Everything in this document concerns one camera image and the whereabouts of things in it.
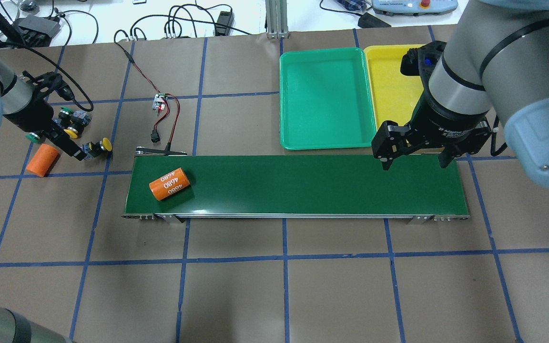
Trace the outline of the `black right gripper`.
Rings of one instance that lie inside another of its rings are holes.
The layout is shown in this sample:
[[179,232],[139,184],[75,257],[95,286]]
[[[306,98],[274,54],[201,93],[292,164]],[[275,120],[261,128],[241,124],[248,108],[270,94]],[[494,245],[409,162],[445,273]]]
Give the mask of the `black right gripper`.
[[451,111],[436,102],[429,91],[423,91],[408,123],[381,123],[372,140],[372,154],[387,171],[403,155],[442,148],[439,165],[446,169],[462,154],[479,152],[492,133],[485,113],[466,115]]

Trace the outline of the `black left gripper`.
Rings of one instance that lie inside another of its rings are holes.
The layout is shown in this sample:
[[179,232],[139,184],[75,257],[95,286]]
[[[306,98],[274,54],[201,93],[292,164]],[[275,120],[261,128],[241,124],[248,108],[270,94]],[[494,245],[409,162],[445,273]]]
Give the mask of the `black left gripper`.
[[15,75],[4,89],[3,115],[24,132],[42,131],[55,146],[79,161],[87,154],[72,141],[60,125],[52,121],[54,109],[44,98],[67,86],[58,72],[32,77],[24,71]]

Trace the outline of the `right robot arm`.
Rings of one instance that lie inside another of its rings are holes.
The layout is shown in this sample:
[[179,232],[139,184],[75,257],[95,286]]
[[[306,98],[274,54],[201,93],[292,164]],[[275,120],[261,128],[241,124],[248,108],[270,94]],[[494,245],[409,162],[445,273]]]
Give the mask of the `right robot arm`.
[[496,143],[486,119],[494,110],[505,146],[549,188],[549,0],[470,0],[451,39],[409,49],[400,71],[418,76],[423,91],[405,125],[386,120],[372,140],[384,170],[432,148],[444,169]]

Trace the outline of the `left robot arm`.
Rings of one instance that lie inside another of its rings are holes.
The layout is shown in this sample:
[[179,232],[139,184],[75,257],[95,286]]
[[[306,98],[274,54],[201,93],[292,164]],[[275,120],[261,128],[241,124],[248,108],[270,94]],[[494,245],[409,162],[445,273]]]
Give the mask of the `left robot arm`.
[[[18,47],[22,44],[0,42],[0,47]],[[72,87],[81,87],[65,70],[46,72],[34,77],[24,71],[16,74],[0,60],[0,126],[2,119],[24,132],[38,132],[50,140],[67,155],[83,160],[87,153],[76,145],[63,128],[54,121],[54,109],[46,97],[56,92],[59,97],[75,101]]]

